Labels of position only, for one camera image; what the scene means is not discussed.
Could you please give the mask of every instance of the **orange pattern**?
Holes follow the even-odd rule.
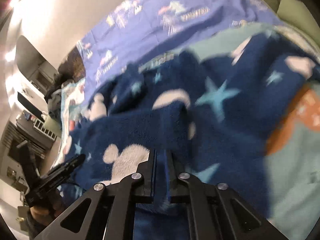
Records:
[[[286,116],[269,137],[266,155],[281,150],[288,143],[296,122],[302,122],[310,130],[320,132],[320,99],[307,85],[297,93]]]

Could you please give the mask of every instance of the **person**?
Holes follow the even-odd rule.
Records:
[[[50,215],[50,212],[47,208],[40,206],[31,207],[27,212],[27,225],[29,228],[30,240],[33,240],[66,209],[58,189],[50,193],[48,197],[52,203],[53,209],[55,210],[53,216]]]

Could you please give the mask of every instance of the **human hand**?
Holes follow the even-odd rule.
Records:
[[[56,189],[55,191],[51,192],[48,197],[54,209],[53,216],[54,218],[57,218],[65,210],[59,190]],[[53,217],[50,215],[50,211],[47,208],[33,206],[30,208],[30,213],[35,221],[46,227],[53,221]]]

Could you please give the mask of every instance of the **white mickey mouse head pattern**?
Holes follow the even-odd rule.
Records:
[[[124,177],[135,173],[139,163],[147,161],[149,150],[139,144],[131,144],[119,155],[118,147],[110,144],[103,155],[104,163],[113,163],[111,180],[101,181],[106,186],[118,183]]]
[[[107,108],[104,105],[104,97],[101,93],[97,93],[94,98],[93,98],[93,103],[91,105],[91,110],[90,110],[90,121],[94,121],[98,118],[107,116]]]
[[[183,89],[168,90],[158,96],[152,109],[157,109],[170,105],[174,101],[181,101],[188,109],[191,105],[190,97]]]
[[[307,57],[288,56],[284,62],[293,71],[303,75],[306,79],[312,76],[316,64]]]

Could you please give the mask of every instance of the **printed pattern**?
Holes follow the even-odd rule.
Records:
[[[67,158],[86,155],[75,182],[84,189],[98,181],[117,183],[147,160],[149,148],[159,151],[157,178],[165,178],[162,150],[172,149],[174,158],[202,181],[226,182],[269,217],[264,168],[268,135],[319,65],[272,32],[250,36],[231,54],[202,62],[186,51],[173,59],[160,58],[163,63],[159,66],[129,65],[126,72],[97,90],[89,103],[89,119],[81,121],[68,141]],[[309,94],[304,100],[318,110]],[[303,116],[307,107],[304,103],[297,113]],[[318,112],[308,116],[312,126],[318,127]],[[148,214],[179,213],[177,206],[168,203],[166,180],[156,182],[156,204],[137,211],[135,225],[141,227],[135,227],[135,239],[148,237],[145,227],[151,226],[150,221],[162,233],[185,239],[187,236],[175,234],[188,231],[181,214],[172,216],[177,223],[174,227],[160,223],[157,216],[149,219]],[[62,192],[64,198],[70,196],[66,189]],[[72,196],[79,194],[73,189]]]
[[[129,62],[143,65],[182,44],[252,21],[282,25],[260,0],[125,0],[77,45],[87,75],[85,103]]]
[[[297,93],[288,108],[287,116],[273,131],[267,143],[267,155],[283,149],[295,131],[297,122],[303,123],[311,131],[320,132],[320,98],[308,86]]]

